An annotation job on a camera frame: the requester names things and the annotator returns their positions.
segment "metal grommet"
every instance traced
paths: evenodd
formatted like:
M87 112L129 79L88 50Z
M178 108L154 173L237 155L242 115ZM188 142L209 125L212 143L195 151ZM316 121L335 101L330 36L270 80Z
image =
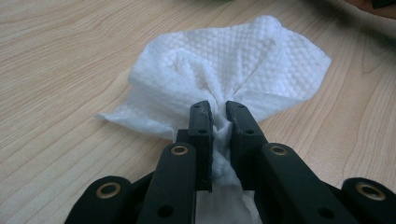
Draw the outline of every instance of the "metal grommet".
M288 151L285 148L279 146L271 146L270 150L272 153L278 156L285 156L286 154L288 154Z
M172 154L177 155L177 156L184 155L188 151L189 151L189 149L187 147L183 147L183 146L175 146L175 147L172 147L172 149L171 149Z
M117 182L108 182L96 190L96 196L100 199L108 199L116 196L121 190L121 185Z
M356 190L363 196L372 200L384 201L387 198L387 196L384 194L384 192L382 192L382 190L367 183L363 183L363 182L357 183Z

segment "screw hole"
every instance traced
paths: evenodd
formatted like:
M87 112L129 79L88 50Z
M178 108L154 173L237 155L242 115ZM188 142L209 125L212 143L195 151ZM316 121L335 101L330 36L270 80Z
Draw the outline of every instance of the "screw hole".
M327 208L327 207L320 207L318 209L318 213L322 217L327 218L327 219L333 219L334 218L334 212L332 210L330 210L329 208Z
M170 205L164 205L157 211L159 217L171 217L173 215L173 207Z
M366 183L356 184L356 189L360 194L372 200L383 201L387 198L382 190Z
M247 134L254 134L254 131L253 131L253 130L246 130L245 133L247 133Z
M121 189L121 185L116 182L108 182L96 190L96 196L100 199L108 199L116 196Z
M270 150L278 156L285 156L288 154L288 151L283 147L270 147Z
M189 151L189 149L187 147L183 147L183 146L175 146L171 148L171 152L174 155L177 156L181 156L186 154Z

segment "crumpled cloth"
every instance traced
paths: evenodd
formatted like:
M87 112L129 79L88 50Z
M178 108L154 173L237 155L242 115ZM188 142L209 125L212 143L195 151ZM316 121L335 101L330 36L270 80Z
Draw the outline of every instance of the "crumpled cloth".
M98 114L141 133L176 139L190 106L209 101L214 118L212 193L197 192L196 223L261 223L251 191L229 162L231 123L225 103L246 105L257 121L310 99L331 59L270 16L249 23L159 35L138 57L132 90L112 114Z

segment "wooden table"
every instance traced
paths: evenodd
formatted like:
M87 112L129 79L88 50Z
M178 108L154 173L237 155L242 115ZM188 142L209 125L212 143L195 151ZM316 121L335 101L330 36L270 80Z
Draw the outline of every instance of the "wooden table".
M92 181L151 172L168 141L94 119L159 34L273 15L332 57L315 97L265 120L322 180L396 191L396 21L341 0L0 3L0 223L63 223Z

